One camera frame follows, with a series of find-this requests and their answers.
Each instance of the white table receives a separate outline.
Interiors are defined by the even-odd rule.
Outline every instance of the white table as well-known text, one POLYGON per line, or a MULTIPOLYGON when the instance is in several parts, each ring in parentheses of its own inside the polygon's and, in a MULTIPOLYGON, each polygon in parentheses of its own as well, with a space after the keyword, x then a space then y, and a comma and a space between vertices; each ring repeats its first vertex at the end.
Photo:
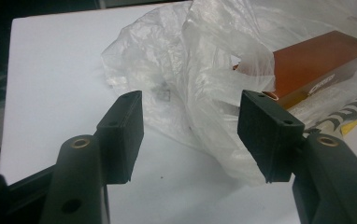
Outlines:
MULTIPOLYGON (((53 165, 66 139, 95 132, 117 99, 100 54, 155 7, 13 22, 0 163, 8 184, 53 165)), ((357 153, 357 128, 347 140, 357 153)), ((299 223, 291 187, 243 186, 213 158, 146 127, 132 182, 108 193, 112 223, 299 223)))

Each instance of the clear plastic bag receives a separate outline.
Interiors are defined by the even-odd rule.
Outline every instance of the clear plastic bag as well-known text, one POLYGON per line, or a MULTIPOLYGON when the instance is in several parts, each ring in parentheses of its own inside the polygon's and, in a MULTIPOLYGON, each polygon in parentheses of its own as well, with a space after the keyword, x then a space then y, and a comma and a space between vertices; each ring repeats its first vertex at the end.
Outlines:
POLYGON ((202 148, 228 175, 260 184, 264 178, 236 133, 241 91, 273 90, 277 49, 332 30, 357 37, 349 11, 335 0, 160 7, 122 29, 103 52, 107 81, 119 94, 143 91, 149 126, 202 148), (235 71, 232 59, 241 61, 235 71))

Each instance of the black and white stripes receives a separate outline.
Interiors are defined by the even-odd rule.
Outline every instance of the black and white stripes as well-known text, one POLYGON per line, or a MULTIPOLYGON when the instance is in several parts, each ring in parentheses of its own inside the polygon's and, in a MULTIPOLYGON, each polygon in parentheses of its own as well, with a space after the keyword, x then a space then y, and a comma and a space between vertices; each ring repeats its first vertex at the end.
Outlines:
POLYGON ((350 104, 345 105, 338 112, 330 114, 326 119, 316 123, 309 130, 319 130, 322 133, 332 134, 340 133, 340 127, 351 121, 357 120, 357 99, 350 104))

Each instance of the orange box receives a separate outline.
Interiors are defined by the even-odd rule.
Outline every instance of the orange box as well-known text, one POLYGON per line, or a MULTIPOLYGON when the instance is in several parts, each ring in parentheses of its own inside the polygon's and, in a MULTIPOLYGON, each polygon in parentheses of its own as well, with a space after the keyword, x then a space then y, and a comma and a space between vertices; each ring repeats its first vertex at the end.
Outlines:
POLYGON ((276 90, 264 93, 290 108, 354 75, 357 38, 333 31, 275 51, 274 57, 276 90))

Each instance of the screw hole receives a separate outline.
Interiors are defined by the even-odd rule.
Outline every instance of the screw hole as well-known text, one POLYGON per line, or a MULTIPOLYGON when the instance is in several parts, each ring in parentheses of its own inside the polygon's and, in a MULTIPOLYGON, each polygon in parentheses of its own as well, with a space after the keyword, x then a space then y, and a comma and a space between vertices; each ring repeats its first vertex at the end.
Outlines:
POLYGON ((77 139, 76 141, 74 141, 73 143, 71 143, 71 147, 73 148, 82 148, 82 147, 86 147, 91 143, 91 141, 87 138, 80 138, 77 139))
POLYGON ((318 141, 328 147, 337 147, 338 143, 336 140, 329 137, 319 137, 318 141))
POLYGON ((71 199, 65 202, 62 206, 62 212, 65 214, 72 214, 77 212, 81 206, 82 202, 78 199, 71 199))

